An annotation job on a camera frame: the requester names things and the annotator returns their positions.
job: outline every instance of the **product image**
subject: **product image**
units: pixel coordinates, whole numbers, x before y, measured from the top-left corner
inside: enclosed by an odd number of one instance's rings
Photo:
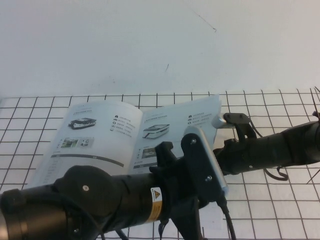
[[[74,148],[77,145],[78,139],[65,138],[61,148]]]
[[[83,146],[83,147],[87,147],[89,145],[89,139],[82,140],[80,145]]]
[[[169,132],[170,124],[158,124],[143,130],[143,138],[156,139]]]
[[[88,127],[93,127],[94,125],[96,125],[96,119],[92,119],[92,118],[79,118],[76,120],[72,120],[69,123],[69,127],[71,127],[73,130],[78,130],[78,129],[85,129]]]
[[[142,159],[153,158],[156,156],[156,149],[154,147],[143,149]]]

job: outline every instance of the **icon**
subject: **icon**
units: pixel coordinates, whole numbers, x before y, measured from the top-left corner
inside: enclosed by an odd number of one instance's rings
[[[160,193],[155,190],[154,195],[155,195],[155,199],[157,199],[160,196]]]

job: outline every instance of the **small photo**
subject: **small photo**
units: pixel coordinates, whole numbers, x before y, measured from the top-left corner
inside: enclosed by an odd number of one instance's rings
[[[74,148],[77,143],[78,143],[78,138],[73,139],[73,138],[65,138],[63,140],[63,143],[61,145],[61,148]]]
[[[92,144],[94,143],[94,138],[93,137],[83,137],[80,138],[78,141],[78,147],[79,148],[91,148]]]
[[[143,149],[142,159],[153,158],[156,156],[156,149],[154,147]]]
[[[72,120],[68,124],[68,126],[73,130],[85,129],[85,128],[93,127],[94,125],[96,125],[96,121],[97,121],[96,119],[84,117],[84,118]]]

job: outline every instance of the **wire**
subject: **wire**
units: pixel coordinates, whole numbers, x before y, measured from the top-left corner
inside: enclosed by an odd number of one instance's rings
[[[263,138],[263,136],[260,134],[260,132],[256,129],[256,127],[251,119],[250,119],[250,123],[251,123],[253,130],[256,132],[256,134],[258,134],[260,138]]]
[[[315,112],[317,113],[317,115],[318,115],[317,117],[318,117],[318,119],[319,119],[319,121],[320,121],[320,114],[319,114],[319,112],[318,112],[317,105],[316,105],[316,101],[315,101],[314,95],[313,95],[313,93],[312,93],[311,87],[310,87],[310,93],[311,93],[311,97],[312,97],[312,101],[313,101],[313,105],[314,105]]]
[[[221,208],[223,214],[225,215],[226,224],[230,231],[230,236],[232,240],[237,240],[234,225],[232,223],[232,219],[230,217],[229,209],[227,206],[227,200],[224,195],[222,195],[217,201],[216,204]]]
[[[160,236],[160,240],[162,240],[162,235],[164,233],[166,225],[169,223],[169,219],[164,219],[160,221],[160,224],[158,226],[158,232]]]
[[[125,235],[125,233],[122,230],[116,230],[115,232],[118,234],[121,240],[129,240],[129,238]]]

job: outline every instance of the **instruction manual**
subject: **instruction manual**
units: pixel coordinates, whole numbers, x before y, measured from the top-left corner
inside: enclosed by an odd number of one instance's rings
[[[184,155],[181,140],[190,126],[202,128],[213,148],[217,130],[211,121],[220,109],[218,95],[145,112],[109,100],[72,106],[30,185],[52,184],[74,165],[110,175],[148,173],[161,142],[172,142],[177,158]]]

